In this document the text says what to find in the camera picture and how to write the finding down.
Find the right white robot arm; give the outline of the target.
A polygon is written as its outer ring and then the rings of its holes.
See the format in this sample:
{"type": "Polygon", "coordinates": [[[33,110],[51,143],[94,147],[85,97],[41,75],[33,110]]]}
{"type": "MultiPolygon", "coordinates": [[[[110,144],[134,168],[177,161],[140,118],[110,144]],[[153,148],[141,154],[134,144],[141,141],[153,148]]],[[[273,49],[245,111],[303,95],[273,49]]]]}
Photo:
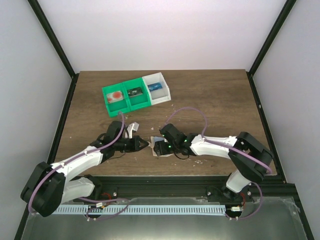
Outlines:
{"type": "Polygon", "coordinates": [[[171,123],[159,132],[161,137],[150,138],[155,156],[214,156],[231,160],[236,170],[221,188],[221,195],[229,200],[234,200],[244,187],[261,183],[272,173],[273,153],[248,132],[228,137],[208,137],[200,133],[186,135],[171,123]]]}

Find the pink leather card holder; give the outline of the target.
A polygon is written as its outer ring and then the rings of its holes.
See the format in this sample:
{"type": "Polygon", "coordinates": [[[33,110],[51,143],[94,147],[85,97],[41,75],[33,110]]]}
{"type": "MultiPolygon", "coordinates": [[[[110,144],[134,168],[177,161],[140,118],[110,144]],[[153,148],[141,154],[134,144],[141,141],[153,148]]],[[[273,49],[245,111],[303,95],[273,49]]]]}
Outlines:
{"type": "Polygon", "coordinates": [[[170,156],[173,156],[174,155],[173,153],[169,153],[169,154],[161,153],[160,144],[161,143],[167,143],[167,142],[168,141],[164,137],[151,136],[148,146],[151,148],[152,155],[154,157],[170,157],[170,156]]]}

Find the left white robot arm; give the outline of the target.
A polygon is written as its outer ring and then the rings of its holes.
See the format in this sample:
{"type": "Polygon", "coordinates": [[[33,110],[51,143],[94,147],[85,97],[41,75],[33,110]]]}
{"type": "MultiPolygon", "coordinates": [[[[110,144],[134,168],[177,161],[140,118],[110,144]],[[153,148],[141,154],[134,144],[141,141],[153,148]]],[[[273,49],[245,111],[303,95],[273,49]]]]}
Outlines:
{"type": "Polygon", "coordinates": [[[98,194],[99,183],[90,175],[80,174],[111,159],[115,152],[134,153],[148,147],[147,141],[133,135],[138,127],[136,122],[126,126],[113,121],[105,133],[81,152],[52,164],[37,164],[20,194],[29,212],[48,217],[61,204],[98,194]]]}

